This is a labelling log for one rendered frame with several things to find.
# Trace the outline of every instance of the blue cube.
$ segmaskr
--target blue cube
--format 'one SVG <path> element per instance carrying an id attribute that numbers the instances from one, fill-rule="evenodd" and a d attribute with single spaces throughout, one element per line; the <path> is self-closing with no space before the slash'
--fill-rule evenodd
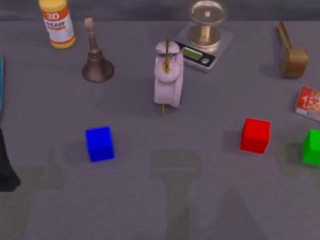
<path id="1" fill-rule="evenodd" d="M 115 158 L 110 127 L 98 127 L 85 131 L 86 147 L 91 162 Z"/>

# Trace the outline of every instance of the green cube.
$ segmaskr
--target green cube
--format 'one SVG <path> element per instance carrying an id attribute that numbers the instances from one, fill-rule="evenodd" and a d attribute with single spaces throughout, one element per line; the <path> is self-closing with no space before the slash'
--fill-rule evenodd
<path id="1" fill-rule="evenodd" d="M 302 144 L 302 161 L 320 165 L 320 130 L 309 130 Z"/>

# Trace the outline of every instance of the scale button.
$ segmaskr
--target scale button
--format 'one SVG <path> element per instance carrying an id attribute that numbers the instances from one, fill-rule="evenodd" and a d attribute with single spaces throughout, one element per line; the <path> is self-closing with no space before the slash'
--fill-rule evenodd
<path id="1" fill-rule="evenodd" d="M 201 62 L 203 64 L 207 64 L 209 62 L 209 58 L 204 57 L 204 58 L 201 59 Z"/>

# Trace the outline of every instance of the gray platform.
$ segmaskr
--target gray platform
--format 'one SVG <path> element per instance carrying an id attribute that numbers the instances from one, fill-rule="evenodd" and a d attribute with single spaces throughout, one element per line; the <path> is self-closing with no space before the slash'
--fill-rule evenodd
<path id="1" fill-rule="evenodd" d="M 299 142 L 320 123 L 292 111 L 301 86 L 320 90 L 320 22 L 286 24 L 293 46 L 310 54 L 294 80 L 279 76 L 276 22 L 225 23 L 234 33 L 229 47 L 210 73 L 186 67 L 181 108 L 161 115 L 153 104 L 155 45 L 184 25 L 97 22 L 115 75 L 92 84 L 81 75 L 82 22 L 69 50 L 50 47 L 42 22 L 0 22 L 1 127 L 22 181 L 0 194 L 1 240 L 320 238 L 320 169 L 299 160 Z M 246 117 L 271 121 L 264 155 L 239 150 Z M 105 125 L 116 159 L 90 163 L 84 131 Z M 163 162 L 169 149 L 178 149 L 180 167 L 198 172 L 154 173 L 171 164 Z"/>

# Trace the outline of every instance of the red cube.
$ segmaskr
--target red cube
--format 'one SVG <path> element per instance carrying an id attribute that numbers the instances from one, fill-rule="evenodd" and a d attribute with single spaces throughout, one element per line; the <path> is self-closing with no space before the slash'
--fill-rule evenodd
<path id="1" fill-rule="evenodd" d="M 241 150 L 264 154 L 270 140 L 270 122 L 246 118 L 242 130 Z"/>

